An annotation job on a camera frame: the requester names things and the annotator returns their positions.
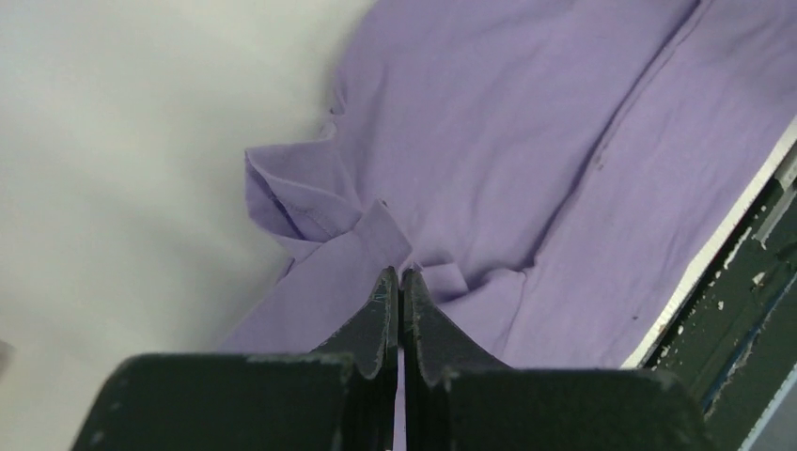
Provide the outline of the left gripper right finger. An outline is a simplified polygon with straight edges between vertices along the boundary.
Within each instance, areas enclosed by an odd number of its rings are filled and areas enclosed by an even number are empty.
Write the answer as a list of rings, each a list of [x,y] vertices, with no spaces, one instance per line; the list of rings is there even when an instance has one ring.
[[[403,277],[411,450],[711,450],[701,410],[667,372],[516,369]]]

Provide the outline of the purple t shirt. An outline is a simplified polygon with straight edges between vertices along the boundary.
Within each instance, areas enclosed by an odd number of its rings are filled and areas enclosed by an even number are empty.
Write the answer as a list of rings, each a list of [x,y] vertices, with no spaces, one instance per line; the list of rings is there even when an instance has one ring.
[[[792,1],[379,1],[313,141],[249,148],[291,262],[227,336],[306,352],[382,269],[517,367],[619,367],[796,113]]]

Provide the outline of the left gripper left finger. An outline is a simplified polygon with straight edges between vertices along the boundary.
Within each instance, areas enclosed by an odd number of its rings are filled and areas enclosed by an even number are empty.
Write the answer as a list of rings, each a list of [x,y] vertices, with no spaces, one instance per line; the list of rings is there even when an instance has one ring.
[[[388,450],[398,385],[399,281],[296,354],[149,353],[98,393],[77,450]]]

